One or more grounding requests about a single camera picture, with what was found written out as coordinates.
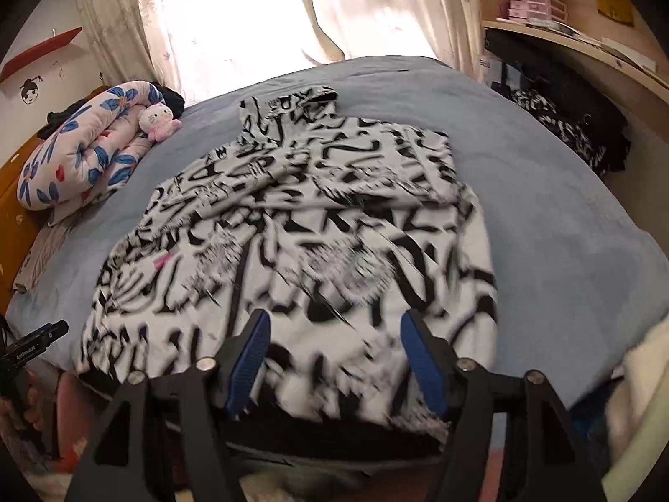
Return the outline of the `person left hand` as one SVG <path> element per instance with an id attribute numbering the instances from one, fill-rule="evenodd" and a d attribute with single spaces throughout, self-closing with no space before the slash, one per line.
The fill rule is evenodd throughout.
<path id="1" fill-rule="evenodd" d="M 45 436 L 50 436 L 52 433 L 59 374 L 35 373 L 27 369 L 26 375 L 27 387 L 22 394 L 22 402 L 25 405 L 23 412 L 17 412 L 10 400 L 1 399 L 1 435 L 5 440 L 17 438 L 24 422 Z"/>

